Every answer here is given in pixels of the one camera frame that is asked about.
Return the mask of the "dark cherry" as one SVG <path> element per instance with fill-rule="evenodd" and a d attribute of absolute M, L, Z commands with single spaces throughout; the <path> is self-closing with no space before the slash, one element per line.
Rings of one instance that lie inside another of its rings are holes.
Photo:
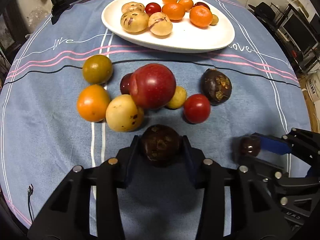
<path fill-rule="evenodd" d="M 239 153 L 257 157 L 261 150 L 261 141 L 257 135 L 249 135 L 241 138 L 239 142 Z"/>

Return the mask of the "small tan longan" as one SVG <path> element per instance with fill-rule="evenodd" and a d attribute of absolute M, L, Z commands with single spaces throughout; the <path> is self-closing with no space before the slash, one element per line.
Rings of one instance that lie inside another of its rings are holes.
<path fill-rule="evenodd" d="M 210 25 L 215 26 L 218 24 L 218 22 L 219 22 L 219 18 L 216 15 L 212 14 L 212 22 Z"/>

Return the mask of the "mandarin orange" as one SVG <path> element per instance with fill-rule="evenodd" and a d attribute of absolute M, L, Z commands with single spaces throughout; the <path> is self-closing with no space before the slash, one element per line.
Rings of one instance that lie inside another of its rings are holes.
<path fill-rule="evenodd" d="M 185 8 L 179 3 L 168 3 L 163 5 L 162 12 L 166 14 L 170 20 L 180 21 L 185 15 Z"/>

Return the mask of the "small red tomato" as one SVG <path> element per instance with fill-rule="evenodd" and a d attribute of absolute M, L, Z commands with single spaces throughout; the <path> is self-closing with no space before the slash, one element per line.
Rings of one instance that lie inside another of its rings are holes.
<path fill-rule="evenodd" d="M 162 8 L 158 3 L 152 2 L 145 6 L 145 12 L 151 16 L 154 13 L 161 12 Z"/>

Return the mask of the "pale speckled melon fruit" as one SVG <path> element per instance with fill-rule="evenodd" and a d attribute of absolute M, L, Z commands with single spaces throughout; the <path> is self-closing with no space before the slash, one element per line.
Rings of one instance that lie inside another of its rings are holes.
<path fill-rule="evenodd" d="M 139 33 L 148 27 L 149 15 L 142 11 L 125 12 L 120 19 L 122 28 L 129 33 Z"/>

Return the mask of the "computer monitor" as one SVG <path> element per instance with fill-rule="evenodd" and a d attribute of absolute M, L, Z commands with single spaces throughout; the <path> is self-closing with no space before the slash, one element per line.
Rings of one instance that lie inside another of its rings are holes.
<path fill-rule="evenodd" d="M 318 46 L 315 35 L 296 14 L 292 14 L 282 28 L 303 55 Z"/>

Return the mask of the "big orange fruit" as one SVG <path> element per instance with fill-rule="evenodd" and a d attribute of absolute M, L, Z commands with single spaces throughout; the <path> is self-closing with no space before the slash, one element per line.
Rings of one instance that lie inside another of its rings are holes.
<path fill-rule="evenodd" d="M 199 5 L 190 10 L 189 18 L 193 25 L 205 28 L 212 23 L 213 15 L 207 7 Z"/>

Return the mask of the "pale round fruit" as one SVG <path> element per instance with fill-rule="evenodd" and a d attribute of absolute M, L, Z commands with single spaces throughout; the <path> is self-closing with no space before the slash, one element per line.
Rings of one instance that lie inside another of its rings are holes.
<path fill-rule="evenodd" d="M 172 32 L 173 25 L 166 14 L 157 12 L 149 17 L 148 28 L 154 35 L 166 36 Z"/>

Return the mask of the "large red plum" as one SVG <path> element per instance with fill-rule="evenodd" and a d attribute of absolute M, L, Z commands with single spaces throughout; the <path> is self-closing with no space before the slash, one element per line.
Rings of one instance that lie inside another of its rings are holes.
<path fill-rule="evenodd" d="M 143 109 L 164 107 L 174 96 L 176 79 L 172 71 L 157 63 L 144 65 L 130 77 L 130 95 Z"/>

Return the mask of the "black desk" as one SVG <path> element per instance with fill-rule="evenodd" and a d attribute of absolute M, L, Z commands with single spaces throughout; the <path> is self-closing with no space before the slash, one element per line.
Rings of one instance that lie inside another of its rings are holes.
<path fill-rule="evenodd" d="M 277 44 L 281 47 L 289 63 L 296 72 L 309 72 L 313 68 L 319 69 L 319 16 L 314 15 L 309 22 L 301 8 L 295 8 L 289 3 L 284 11 L 275 4 L 270 5 L 261 2 L 257 6 L 249 5 L 249 11 L 269 31 Z M 296 14 L 312 31 L 318 41 L 318 46 L 303 55 L 301 51 L 290 40 L 282 28 L 283 23 L 292 15 Z"/>

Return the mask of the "red cherry tomato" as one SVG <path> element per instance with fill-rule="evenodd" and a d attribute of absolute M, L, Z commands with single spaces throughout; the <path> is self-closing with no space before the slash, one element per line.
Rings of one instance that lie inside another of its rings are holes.
<path fill-rule="evenodd" d="M 189 123 L 202 123 L 210 115 L 210 102 L 203 94 L 194 94 L 184 102 L 183 114 Z"/>

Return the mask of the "dark mangosteen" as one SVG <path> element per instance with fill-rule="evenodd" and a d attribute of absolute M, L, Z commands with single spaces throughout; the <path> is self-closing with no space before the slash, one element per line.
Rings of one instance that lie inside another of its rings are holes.
<path fill-rule="evenodd" d="M 226 102 L 232 93 L 230 79 L 222 72 L 210 68 L 201 76 L 200 88 L 213 106 Z"/>
<path fill-rule="evenodd" d="M 145 159 L 154 167 L 165 168 L 179 161 L 179 134 L 169 126 L 152 125 L 141 137 Z"/>

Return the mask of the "tan round fruit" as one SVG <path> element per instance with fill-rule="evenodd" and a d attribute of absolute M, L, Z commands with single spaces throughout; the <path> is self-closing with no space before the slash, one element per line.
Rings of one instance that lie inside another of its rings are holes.
<path fill-rule="evenodd" d="M 130 12 L 130 11 L 140 11 L 140 12 L 144 12 L 145 11 L 145 7 L 142 3 L 138 3 L 138 2 L 129 2 L 129 3 L 125 3 L 122 7 L 121 7 L 121 12 L 124 14 L 126 12 Z"/>

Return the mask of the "green tomato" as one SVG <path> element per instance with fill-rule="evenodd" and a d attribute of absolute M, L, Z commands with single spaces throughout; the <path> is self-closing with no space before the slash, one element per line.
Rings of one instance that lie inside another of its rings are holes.
<path fill-rule="evenodd" d="M 89 57 L 83 64 L 82 75 L 90 84 L 106 83 L 113 75 L 112 61 L 101 54 Z"/>

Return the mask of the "yellow spotted fruit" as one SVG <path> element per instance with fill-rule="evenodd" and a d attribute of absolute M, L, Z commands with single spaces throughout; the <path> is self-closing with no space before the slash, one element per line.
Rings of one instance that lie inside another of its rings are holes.
<path fill-rule="evenodd" d="M 144 111 L 128 94 L 114 98 L 106 110 L 108 127 L 115 132 L 131 132 L 144 121 Z"/>

